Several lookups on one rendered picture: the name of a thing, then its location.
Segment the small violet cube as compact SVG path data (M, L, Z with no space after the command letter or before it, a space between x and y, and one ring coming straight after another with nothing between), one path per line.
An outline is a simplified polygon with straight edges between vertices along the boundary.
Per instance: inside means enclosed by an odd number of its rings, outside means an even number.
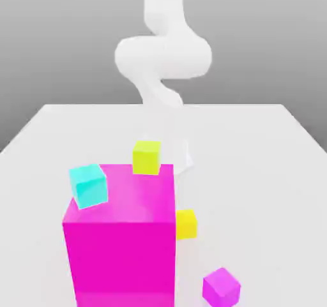
M241 285L221 267L203 279L202 296L211 307L233 307L239 302Z

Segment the small lime cube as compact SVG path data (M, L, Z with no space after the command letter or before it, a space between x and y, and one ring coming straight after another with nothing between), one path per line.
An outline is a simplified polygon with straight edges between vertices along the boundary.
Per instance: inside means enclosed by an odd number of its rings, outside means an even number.
M133 173L158 175L161 166L161 142L138 140L133 148Z

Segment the small cyan cube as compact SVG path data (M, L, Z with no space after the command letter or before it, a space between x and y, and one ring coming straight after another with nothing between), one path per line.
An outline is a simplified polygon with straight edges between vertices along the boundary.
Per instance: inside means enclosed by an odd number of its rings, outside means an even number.
M69 177L79 209L108 202L107 177L99 164L71 168Z

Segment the large magenta box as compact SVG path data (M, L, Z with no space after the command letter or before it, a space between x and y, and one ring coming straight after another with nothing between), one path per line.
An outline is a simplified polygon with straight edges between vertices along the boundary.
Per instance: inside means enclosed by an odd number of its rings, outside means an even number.
M100 165L108 202L79 209L72 197L63 232L77 307L174 307L174 168L134 174Z

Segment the small yellow cube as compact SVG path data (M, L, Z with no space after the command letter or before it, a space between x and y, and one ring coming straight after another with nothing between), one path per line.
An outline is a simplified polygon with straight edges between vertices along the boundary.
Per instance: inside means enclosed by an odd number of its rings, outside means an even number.
M197 237L197 218L193 209L176 211L176 239L193 239Z

